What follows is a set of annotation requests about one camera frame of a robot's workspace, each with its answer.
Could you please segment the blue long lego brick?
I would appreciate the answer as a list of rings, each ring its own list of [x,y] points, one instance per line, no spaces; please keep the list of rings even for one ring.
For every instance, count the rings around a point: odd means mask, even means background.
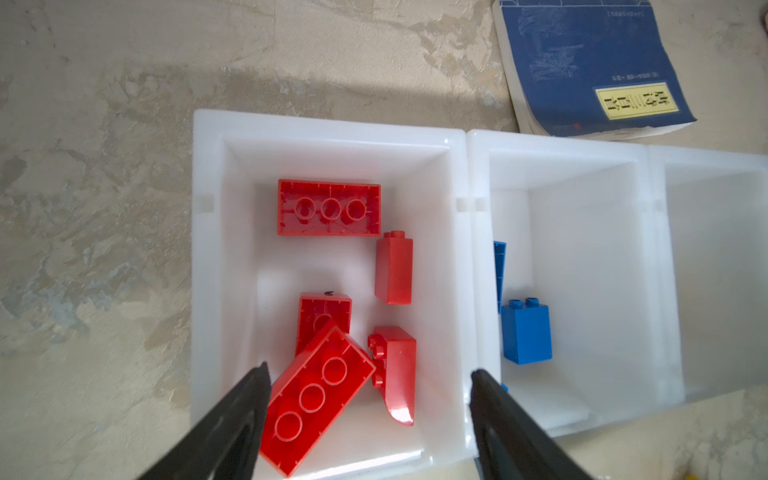
[[[493,248],[494,248],[497,312],[501,313],[501,308],[503,303],[502,297],[503,297],[503,282],[504,282],[504,270],[505,270],[505,258],[506,258],[506,243],[501,241],[494,241]]]

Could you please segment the red long lego brick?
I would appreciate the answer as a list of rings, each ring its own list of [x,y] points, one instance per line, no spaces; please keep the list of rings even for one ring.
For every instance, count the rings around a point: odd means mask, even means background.
[[[347,333],[324,326],[272,385],[261,456],[293,475],[374,372]]]
[[[378,184],[281,179],[277,233],[378,237],[382,234],[382,188]]]

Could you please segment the red long lego brick top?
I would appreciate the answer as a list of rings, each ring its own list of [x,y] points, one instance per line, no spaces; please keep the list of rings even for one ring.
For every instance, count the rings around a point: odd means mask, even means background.
[[[378,184],[281,179],[277,233],[378,237],[382,234],[382,188]]]

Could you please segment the red small lego brick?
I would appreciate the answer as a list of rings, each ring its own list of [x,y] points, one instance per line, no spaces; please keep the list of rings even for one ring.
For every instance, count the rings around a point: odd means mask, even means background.
[[[376,243],[375,296],[388,305],[412,302],[414,241],[402,230],[386,232]]]

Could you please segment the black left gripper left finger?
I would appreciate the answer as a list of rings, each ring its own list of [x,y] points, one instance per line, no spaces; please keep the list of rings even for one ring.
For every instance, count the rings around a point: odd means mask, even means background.
[[[250,479],[271,395],[268,365],[251,369],[143,479]]]

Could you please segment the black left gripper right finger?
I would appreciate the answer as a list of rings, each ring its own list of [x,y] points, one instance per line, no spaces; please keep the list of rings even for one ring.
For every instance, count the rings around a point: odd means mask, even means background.
[[[470,411],[482,479],[590,477],[487,371],[471,374]]]

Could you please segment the red curved lego brick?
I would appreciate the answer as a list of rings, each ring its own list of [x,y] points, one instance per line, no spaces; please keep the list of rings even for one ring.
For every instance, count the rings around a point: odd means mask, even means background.
[[[399,424],[415,423],[417,341],[399,326],[377,326],[368,336],[376,370],[372,384],[389,415]]]

